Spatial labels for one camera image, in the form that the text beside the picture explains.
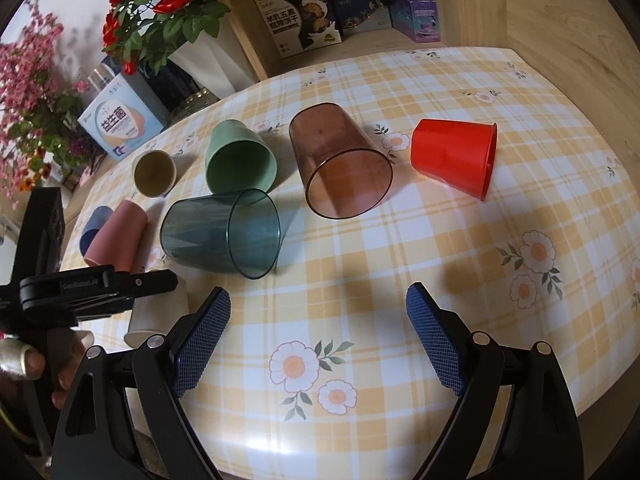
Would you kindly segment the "person's left hand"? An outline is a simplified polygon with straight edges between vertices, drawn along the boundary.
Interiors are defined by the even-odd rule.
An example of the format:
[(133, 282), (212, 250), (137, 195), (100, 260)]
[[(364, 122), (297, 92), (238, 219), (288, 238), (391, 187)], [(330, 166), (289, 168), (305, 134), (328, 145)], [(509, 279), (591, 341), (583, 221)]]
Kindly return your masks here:
[(93, 342), (92, 333), (85, 330), (55, 330), (53, 338), (58, 343), (58, 362), (49, 365), (47, 359), (29, 344), (15, 338), (1, 341), (1, 402), (9, 404), (18, 395), (18, 384), (26, 380), (37, 380), (48, 370), (52, 373), (53, 391), (51, 400), (61, 411), (66, 403), (80, 361), (84, 357), (86, 342)]

